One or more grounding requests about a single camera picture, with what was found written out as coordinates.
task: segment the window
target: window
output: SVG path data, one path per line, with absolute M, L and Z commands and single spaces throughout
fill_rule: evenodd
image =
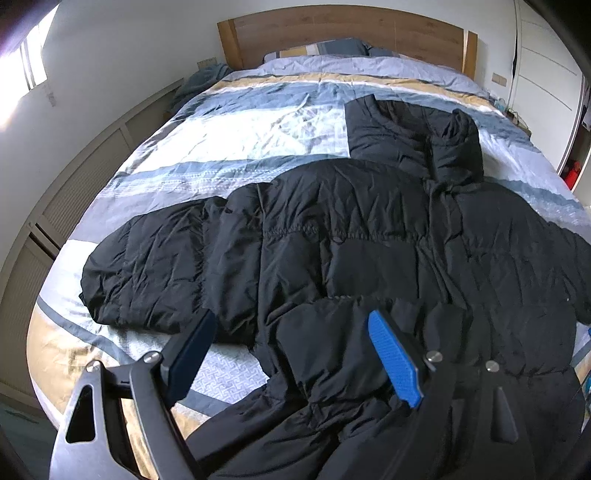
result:
M 0 127 L 4 126 L 18 101 L 47 80 L 41 51 L 57 7 L 33 28 L 18 49 L 0 58 Z

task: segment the quilted fabric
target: quilted fabric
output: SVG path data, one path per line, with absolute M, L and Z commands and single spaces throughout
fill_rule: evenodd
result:
M 447 359 L 497 361 L 540 473 L 580 432 L 591 247 L 482 182 L 465 113 L 374 102 L 347 107 L 352 160 L 136 217 L 86 263 L 95 321 L 176 332 L 203 306 L 269 376 L 188 439 L 209 478 L 381 477 L 412 422 L 369 340 L 374 309 Z M 454 468 L 452 424 L 431 478 Z

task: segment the screw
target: screw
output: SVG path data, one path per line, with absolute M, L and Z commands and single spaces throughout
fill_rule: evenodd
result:
M 93 360 L 92 362 L 86 365 L 86 371 L 88 373 L 98 372 L 100 370 L 100 362 L 98 360 Z
M 496 374 L 501 368 L 494 360 L 489 360 L 487 363 L 485 363 L 485 367 L 489 372 L 494 374 Z
M 432 364 L 438 364 L 443 360 L 443 355 L 437 350 L 431 350 L 430 352 L 427 352 L 427 360 Z
M 160 360 L 159 352 L 148 352 L 144 355 L 144 362 L 147 364 L 154 364 Z

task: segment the bed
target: bed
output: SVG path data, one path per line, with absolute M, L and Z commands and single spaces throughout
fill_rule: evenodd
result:
M 270 181 L 309 162 L 348 158 L 343 106 L 350 100 L 373 94 L 465 111 L 479 128 L 486 181 L 511 189 L 546 220 L 591 242 L 583 206 L 472 81 L 474 33 L 406 12 L 335 5 L 247 15 L 221 22 L 219 31 L 226 59 L 237 71 L 188 102 L 121 165 L 61 249 L 40 292 L 27 357 L 36 394 L 56 426 L 89 361 L 129 363 L 167 341 L 166 335 L 93 322 L 78 295 L 82 268 L 95 246 L 135 215 L 226 197 L 239 186 Z M 300 56 L 261 66 L 270 51 L 351 36 L 402 56 Z M 590 351 L 587 327 L 578 325 L 572 365 L 581 381 L 591 367 Z M 266 381 L 246 347 L 212 346 L 190 394 L 173 408 L 182 434 Z M 131 403 L 124 411 L 138 465 L 155 478 Z

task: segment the wooden headboard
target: wooden headboard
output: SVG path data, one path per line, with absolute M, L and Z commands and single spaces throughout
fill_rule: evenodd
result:
M 474 79 L 478 36 L 422 15 L 360 5 L 280 8 L 217 24 L 226 62 L 252 69 L 272 51 L 335 38 L 355 37 L 374 47 L 437 65 Z

